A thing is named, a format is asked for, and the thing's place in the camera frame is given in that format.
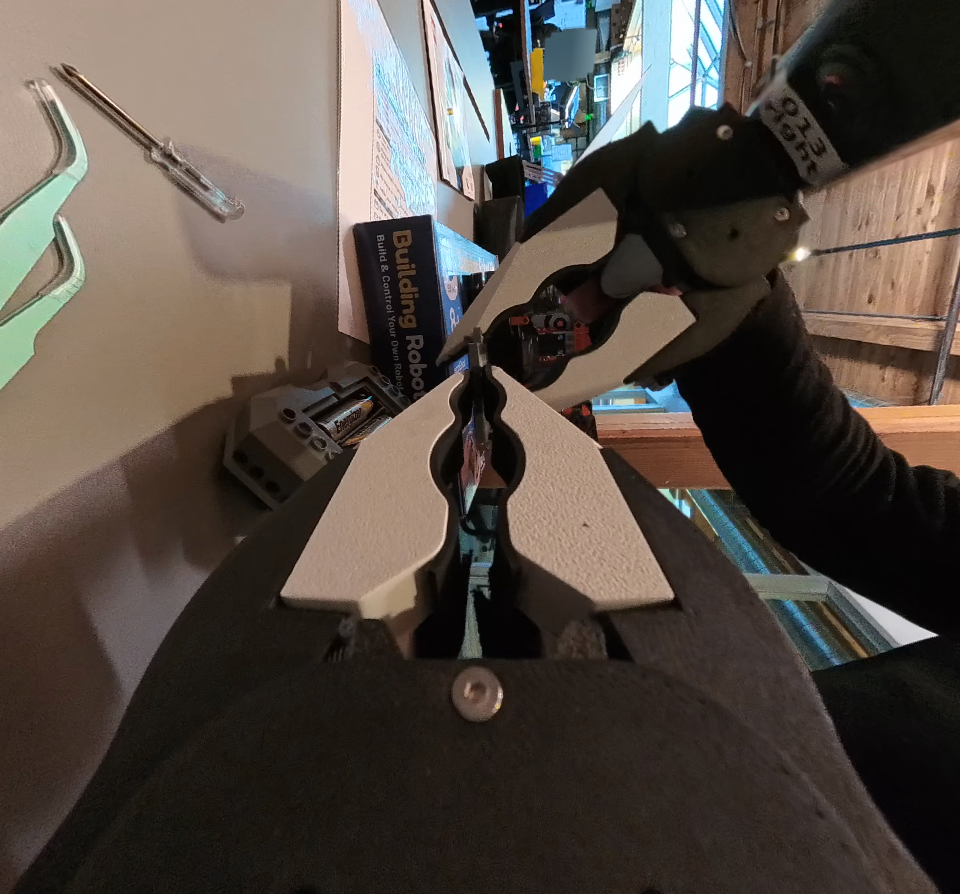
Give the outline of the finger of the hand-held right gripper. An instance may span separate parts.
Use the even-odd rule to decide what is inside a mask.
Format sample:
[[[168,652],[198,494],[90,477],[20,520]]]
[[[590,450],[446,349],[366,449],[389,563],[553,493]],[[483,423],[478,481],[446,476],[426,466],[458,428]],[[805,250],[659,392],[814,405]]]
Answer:
[[[694,323],[694,313],[678,296],[642,293],[622,309],[602,343],[554,364],[545,382],[530,390],[554,410],[592,400],[624,384]]]
[[[570,312],[590,327],[592,349],[617,325],[623,298],[606,292],[602,280],[617,240],[618,213],[606,193],[597,190],[528,239],[515,244],[486,286],[462,313],[444,346],[444,359],[467,351],[467,339],[479,327],[488,359],[501,364],[507,354],[507,317],[545,286],[556,286]]]

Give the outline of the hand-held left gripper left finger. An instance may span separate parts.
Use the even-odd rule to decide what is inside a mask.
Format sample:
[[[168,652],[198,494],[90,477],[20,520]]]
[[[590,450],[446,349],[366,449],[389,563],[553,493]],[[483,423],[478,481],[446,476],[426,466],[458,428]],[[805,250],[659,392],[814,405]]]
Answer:
[[[458,388],[454,374],[361,442],[281,590],[285,604],[391,628],[426,618],[427,571],[450,520],[431,456],[454,426]]]

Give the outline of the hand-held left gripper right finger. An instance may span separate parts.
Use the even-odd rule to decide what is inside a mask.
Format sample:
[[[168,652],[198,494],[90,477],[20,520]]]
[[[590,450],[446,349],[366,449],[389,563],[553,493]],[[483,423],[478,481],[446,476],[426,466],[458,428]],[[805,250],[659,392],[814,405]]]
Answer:
[[[506,501],[518,607],[540,628],[671,603],[674,592],[599,444],[505,376],[523,467]]]

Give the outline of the silver battery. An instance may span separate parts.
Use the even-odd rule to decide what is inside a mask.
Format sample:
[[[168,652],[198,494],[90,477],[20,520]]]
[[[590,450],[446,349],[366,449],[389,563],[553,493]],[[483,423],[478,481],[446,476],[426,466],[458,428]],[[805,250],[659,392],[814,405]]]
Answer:
[[[349,437],[378,410],[378,403],[370,394],[359,395],[342,401],[334,408],[320,413],[315,424],[334,442]]]

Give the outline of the grey toy battery box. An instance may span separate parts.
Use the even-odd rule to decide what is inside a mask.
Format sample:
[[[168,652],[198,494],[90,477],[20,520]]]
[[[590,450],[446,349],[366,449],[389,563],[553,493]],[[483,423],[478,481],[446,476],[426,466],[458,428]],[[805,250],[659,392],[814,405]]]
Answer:
[[[377,411],[338,443],[314,419],[342,401],[370,394]],[[317,382],[283,384],[250,398],[229,426],[223,467],[272,510],[279,510],[307,480],[352,451],[410,405],[376,367],[346,362]]]

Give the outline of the small clear-handled screwdriver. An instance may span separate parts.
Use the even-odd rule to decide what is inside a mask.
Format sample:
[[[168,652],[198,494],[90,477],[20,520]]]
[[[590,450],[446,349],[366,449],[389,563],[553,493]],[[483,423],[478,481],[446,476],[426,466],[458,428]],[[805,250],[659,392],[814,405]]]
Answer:
[[[211,216],[225,223],[244,215],[243,203],[216,186],[187,160],[172,140],[164,140],[151,133],[73,65],[60,63],[55,71],[101,115],[133,139],[145,156],[160,168],[169,180],[189,194]]]

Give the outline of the person's right forearm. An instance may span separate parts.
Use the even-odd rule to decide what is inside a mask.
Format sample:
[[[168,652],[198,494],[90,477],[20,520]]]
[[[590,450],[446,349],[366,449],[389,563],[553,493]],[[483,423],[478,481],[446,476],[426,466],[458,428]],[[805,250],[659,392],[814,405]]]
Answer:
[[[959,481],[911,466],[849,404],[792,289],[770,294],[676,382],[731,488],[824,576],[959,640]]]

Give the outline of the tracked building-block toy robot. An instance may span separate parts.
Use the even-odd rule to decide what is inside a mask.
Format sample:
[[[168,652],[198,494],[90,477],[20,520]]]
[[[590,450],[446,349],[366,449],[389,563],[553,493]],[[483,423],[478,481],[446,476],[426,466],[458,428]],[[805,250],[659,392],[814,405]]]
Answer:
[[[501,365],[522,384],[539,388],[564,364],[592,346],[589,325],[570,312],[556,286],[545,286],[507,317],[507,354]]]

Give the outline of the blue robot kit box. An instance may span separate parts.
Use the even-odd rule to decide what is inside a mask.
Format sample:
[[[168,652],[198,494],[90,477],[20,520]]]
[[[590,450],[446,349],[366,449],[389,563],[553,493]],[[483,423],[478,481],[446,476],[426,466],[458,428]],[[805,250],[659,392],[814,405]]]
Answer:
[[[468,366],[439,356],[465,307],[475,276],[497,255],[431,216],[357,223],[352,229],[371,359],[409,401],[424,397]]]

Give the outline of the black-and-white instruction booklet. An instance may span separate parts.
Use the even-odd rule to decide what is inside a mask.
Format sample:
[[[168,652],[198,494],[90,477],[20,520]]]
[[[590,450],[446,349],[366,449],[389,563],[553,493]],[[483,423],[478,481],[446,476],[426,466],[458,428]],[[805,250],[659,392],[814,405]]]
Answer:
[[[421,0],[423,29],[436,125],[438,174],[442,181],[476,199],[466,109],[472,106],[465,76],[446,39],[431,0]]]

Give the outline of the white instruction sheet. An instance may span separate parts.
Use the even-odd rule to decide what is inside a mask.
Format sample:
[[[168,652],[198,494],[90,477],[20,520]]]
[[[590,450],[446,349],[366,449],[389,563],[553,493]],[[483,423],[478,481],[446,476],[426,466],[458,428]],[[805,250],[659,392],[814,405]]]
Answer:
[[[354,225],[437,213],[436,141],[378,0],[339,0],[338,329],[369,344]]]

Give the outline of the person's dark clothing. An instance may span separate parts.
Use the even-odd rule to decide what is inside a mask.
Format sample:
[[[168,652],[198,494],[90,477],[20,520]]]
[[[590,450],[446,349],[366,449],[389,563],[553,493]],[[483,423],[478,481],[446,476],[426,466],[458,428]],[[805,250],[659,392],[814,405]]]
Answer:
[[[959,644],[938,636],[813,672],[846,754],[942,892],[959,891]]]

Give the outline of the teal tweezers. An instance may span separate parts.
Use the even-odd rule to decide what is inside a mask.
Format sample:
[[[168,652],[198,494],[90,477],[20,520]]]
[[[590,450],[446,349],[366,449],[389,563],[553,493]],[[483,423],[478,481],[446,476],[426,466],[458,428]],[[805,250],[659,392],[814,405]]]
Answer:
[[[58,156],[47,176],[1,214],[1,300],[6,305],[48,247],[57,254],[51,283],[1,322],[1,386],[31,360],[40,331],[82,289],[86,265],[61,208],[89,170],[82,136],[53,87],[28,83],[57,137]]]

